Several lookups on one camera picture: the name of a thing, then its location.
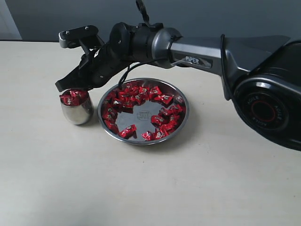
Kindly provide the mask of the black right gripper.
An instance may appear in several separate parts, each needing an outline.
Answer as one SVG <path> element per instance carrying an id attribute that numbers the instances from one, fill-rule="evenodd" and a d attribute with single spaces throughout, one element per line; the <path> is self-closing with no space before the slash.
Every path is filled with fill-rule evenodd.
<path id="1" fill-rule="evenodd" d="M 113 76 L 130 66 L 132 60 L 118 56 L 106 43 L 90 65 L 77 72 L 72 71 L 58 80 L 55 86 L 59 92 L 67 89 L 95 89 L 104 86 Z"/>

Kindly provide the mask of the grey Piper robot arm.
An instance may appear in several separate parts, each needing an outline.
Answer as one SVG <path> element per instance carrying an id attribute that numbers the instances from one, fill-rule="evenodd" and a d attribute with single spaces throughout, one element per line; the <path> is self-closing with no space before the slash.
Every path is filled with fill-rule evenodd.
<path id="1" fill-rule="evenodd" d="M 60 32 L 62 48 L 82 47 L 80 64 L 56 82 L 59 91 L 104 86 L 139 65 L 191 67 L 220 76 L 224 97 L 267 140 L 301 148 L 301 42 L 287 36 L 183 37 L 161 23 L 115 24 L 109 41 L 95 26 Z"/>

